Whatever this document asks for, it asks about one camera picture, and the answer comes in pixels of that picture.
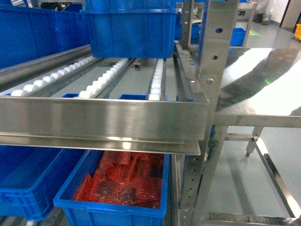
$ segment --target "red bubble wrap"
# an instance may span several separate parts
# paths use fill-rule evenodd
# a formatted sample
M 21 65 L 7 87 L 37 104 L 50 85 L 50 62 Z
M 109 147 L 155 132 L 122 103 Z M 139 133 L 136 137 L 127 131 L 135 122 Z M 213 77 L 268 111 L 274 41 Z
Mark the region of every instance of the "red bubble wrap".
M 131 153 L 130 152 L 104 152 L 103 159 L 107 161 L 112 161 L 117 165 L 129 165 L 131 163 Z
M 154 153 L 143 153 L 143 152 L 133 152 L 132 157 L 139 157 L 140 159 L 163 159 L 163 154 Z
M 97 193 L 99 183 L 104 182 L 104 181 L 107 181 L 106 176 L 101 174 L 99 172 L 99 170 L 96 170 L 92 177 L 92 180 L 89 183 L 89 186 L 88 186 L 87 192 L 85 193 L 84 199 L 86 201 L 95 202 L 95 200 L 98 197 L 94 197 L 94 194 Z
M 97 169 L 103 175 L 109 175 L 115 170 L 115 166 L 114 166 L 113 162 L 110 160 L 100 160 Z
M 74 194 L 72 200 L 81 201 L 83 200 L 84 194 L 87 191 L 89 182 L 92 180 L 90 174 L 87 174 L 84 180 L 81 182 L 79 188 L 77 189 L 76 193 Z
M 139 160 L 137 172 L 142 177 L 151 176 L 152 163 L 149 160 Z
M 117 165 L 115 170 L 108 175 L 108 179 L 113 183 L 121 183 L 125 180 L 128 168 L 126 165 Z
M 137 163 L 138 163 L 138 157 L 135 157 L 134 160 L 131 162 L 130 168 L 128 170 L 127 179 L 126 179 L 127 182 L 133 179 L 137 171 Z
M 136 188 L 129 187 L 121 190 L 120 201 L 122 205 L 135 206 L 137 204 Z

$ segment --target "roller conveyor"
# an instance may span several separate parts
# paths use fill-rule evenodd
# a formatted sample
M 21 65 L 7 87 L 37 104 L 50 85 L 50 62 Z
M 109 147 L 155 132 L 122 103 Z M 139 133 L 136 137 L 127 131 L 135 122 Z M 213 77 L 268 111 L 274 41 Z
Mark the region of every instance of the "roller conveyor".
M 228 53 L 227 41 L 232 32 L 229 21 L 235 21 L 237 3 L 236 0 L 212 2 L 203 47 L 190 46 L 183 50 L 175 44 L 173 56 L 163 62 L 159 101 L 158 95 L 156 100 L 150 100 L 156 59 L 146 60 L 140 71 L 135 70 L 135 59 L 130 59 L 126 68 L 117 70 L 116 76 L 104 87 L 97 91 L 92 89 L 93 95 L 61 98 L 66 93 L 87 91 L 87 86 L 120 60 L 94 59 L 90 65 L 82 65 L 78 71 L 58 78 L 56 83 L 30 93 L 31 97 L 0 97 L 0 104 L 4 106 L 0 109 L 0 121 L 3 122 L 0 124 L 0 142 L 176 153 L 171 159 L 166 226 L 202 223 L 299 226 L 298 199 L 293 198 L 295 194 L 289 191 L 280 176 L 260 135 L 265 126 L 301 128 L 300 95 L 296 89 L 300 86 L 296 76 L 301 68 L 300 53 L 273 49 L 230 49 Z M 216 36 L 216 28 L 223 28 L 220 36 Z M 64 70 L 89 55 L 63 61 L 57 68 L 45 69 L 46 74 L 38 74 L 34 80 L 2 94 L 23 89 L 25 84 L 33 84 L 37 79 Z M 248 70 L 241 72 L 243 63 Z M 279 91 L 280 88 L 286 90 L 285 95 L 280 92 L 271 95 L 275 93 L 271 90 Z M 118 100 L 121 94 L 134 93 L 147 94 L 149 100 Z M 210 136 L 212 125 L 215 130 Z M 252 126 L 254 131 L 252 134 L 230 134 L 227 133 L 228 126 Z M 249 157 L 257 151 L 288 217 L 204 210 L 224 141 L 248 142 L 243 156 Z M 123 145 L 124 142 L 131 143 L 130 147 Z M 60 210 L 54 208 L 54 211 L 57 212 L 49 217 L 55 220 L 48 226 L 68 225 Z M 43 225 L 43 222 L 26 222 L 20 218 L 0 218 L 1 221 L 3 225 Z

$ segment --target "epoxy floor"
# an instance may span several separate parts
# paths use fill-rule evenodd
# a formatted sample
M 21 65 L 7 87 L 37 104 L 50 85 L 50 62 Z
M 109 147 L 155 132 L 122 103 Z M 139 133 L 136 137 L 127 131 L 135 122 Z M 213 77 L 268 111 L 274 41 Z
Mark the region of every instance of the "epoxy floor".
M 293 34 L 277 26 L 253 23 L 252 30 L 261 36 L 250 36 L 247 48 L 296 48 L 301 50 L 301 43 L 292 40 Z M 143 78 L 143 75 L 150 73 L 151 69 L 148 66 L 153 63 L 153 61 L 149 61 L 145 71 L 136 72 L 131 68 L 128 79 L 120 82 L 117 89 L 112 92 L 111 98 L 118 98 L 120 93 L 145 93 L 149 81 L 145 77 Z M 169 59 L 167 63 L 168 68 L 171 68 L 172 59 Z M 93 81 L 105 70 L 95 68 L 87 76 Z M 174 100 L 173 70 L 167 74 L 166 82 L 171 85 L 166 91 L 168 98 Z M 59 97 L 66 91 L 81 91 L 86 85 L 82 82 L 71 84 L 56 96 Z M 230 127 L 228 132 L 251 133 L 252 129 Z M 279 173 L 301 206 L 301 129 L 265 128 L 261 137 Z M 288 217 L 257 152 L 254 152 L 249 158 L 245 157 L 245 153 L 246 142 L 225 141 L 209 192 L 206 210 L 220 213 Z M 15 218 L 15 223 L 7 222 L 4 225 L 25 225 L 25 221 Z M 66 218 L 63 218 L 60 226 L 68 225 Z M 194 225 L 200 225 L 200 223 L 195 221 Z

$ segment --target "white roller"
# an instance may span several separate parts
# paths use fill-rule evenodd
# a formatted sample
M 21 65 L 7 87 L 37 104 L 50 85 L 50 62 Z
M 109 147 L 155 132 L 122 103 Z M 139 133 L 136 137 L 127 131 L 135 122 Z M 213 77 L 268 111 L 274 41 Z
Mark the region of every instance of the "white roller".
M 91 96 L 92 94 L 86 90 L 79 93 L 79 98 L 90 98 Z
M 71 67 L 65 67 L 63 70 L 66 71 L 67 73 L 69 73 L 70 71 L 73 70 L 73 68 L 71 68 Z
M 153 83 L 161 83 L 162 79 L 160 79 L 160 78 L 153 78 L 152 82 Z
M 55 78 L 51 77 L 51 76 L 45 76 L 45 77 L 42 78 L 42 80 L 44 80 L 47 83 L 51 83 L 55 80 Z
M 79 67 L 81 66 L 81 64 L 80 64 L 79 62 L 76 62 L 74 65 L 75 65 L 77 68 L 79 68 Z
M 79 63 L 80 66 L 85 65 L 85 62 L 83 60 L 78 61 L 78 63 Z
M 150 93 L 161 94 L 161 88 L 151 88 Z
M 113 75 L 107 74 L 107 73 L 103 74 L 103 78 L 104 78 L 105 81 L 110 80 L 110 78 L 111 78 L 112 76 L 113 76 Z
M 70 68 L 72 68 L 73 70 L 75 70 L 75 69 L 77 69 L 78 67 L 77 66 L 75 66 L 75 65 L 70 65 L 69 66 Z
M 163 77 L 162 74 L 155 74 L 154 75 L 154 79 L 160 79 L 161 80 L 162 77 Z
M 92 95 L 96 94 L 97 88 L 95 86 L 87 86 L 86 91 L 90 92 Z
M 116 73 L 118 70 L 116 68 L 111 68 L 110 71 Z
M 150 93 L 149 100 L 160 100 L 160 94 Z
M 38 87 L 42 87 L 42 86 L 47 85 L 47 82 L 44 81 L 44 80 L 36 80 L 36 81 L 34 81 L 33 84 L 36 85 L 36 86 L 38 86 Z
M 54 78 L 54 79 L 58 79 L 60 76 L 61 76 L 61 74 L 59 74 L 59 73 L 51 73 L 51 75 L 50 75 L 52 78 Z
M 161 83 L 152 83 L 151 88 L 161 88 Z
M 24 90 L 24 89 L 17 89 L 12 91 L 12 93 L 10 94 L 13 97 L 22 97 L 24 95 L 26 95 L 28 93 L 28 91 Z
M 28 85 L 25 85 L 23 89 L 30 93 L 30 92 L 37 90 L 38 88 L 39 87 L 37 85 L 28 84 Z
M 100 90 L 102 87 L 104 87 L 104 83 L 102 81 L 94 81 L 92 86 L 96 87 L 96 90 Z
M 98 78 L 98 81 L 100 81 L 100 82 L 102 82 L 102 83 L 105 83 L 105 82 L 106 82 L 106 79 L 103 78 L 103 77 L 99 77 L 99 78 Z
M 114 72 L 113 71 L 106 71 L 106 74 L 113 75 Z
M 58 73 L 59 77 L 62 77 L 67 74 L 67 72 L 65 70 L 58 70 L 57 73 Z

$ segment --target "stainless steel table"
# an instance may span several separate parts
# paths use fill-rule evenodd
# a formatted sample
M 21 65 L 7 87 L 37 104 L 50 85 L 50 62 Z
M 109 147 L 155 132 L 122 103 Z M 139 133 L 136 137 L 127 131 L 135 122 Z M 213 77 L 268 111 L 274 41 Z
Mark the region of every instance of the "stainless steel table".
M 215 132 L 209 143 L 209 154 L 204 157 L 204 170 L 191 225 L 300 225 L 301 208 L 260 138 L 263 127 L 301 128 L 300 72 L 301 52 L 295 49 L 229 50 L 214 116 Z M 250 126 L 254 130 L 252 134 L 229 134 L 228 126 Z M 204 212 L 225 140 L 248 141 L 247 157 L 256 149 L 290 218 Z M 176 156 L 174 160 L 173 174 L 179 175 L 177 162 L 181 159 Z

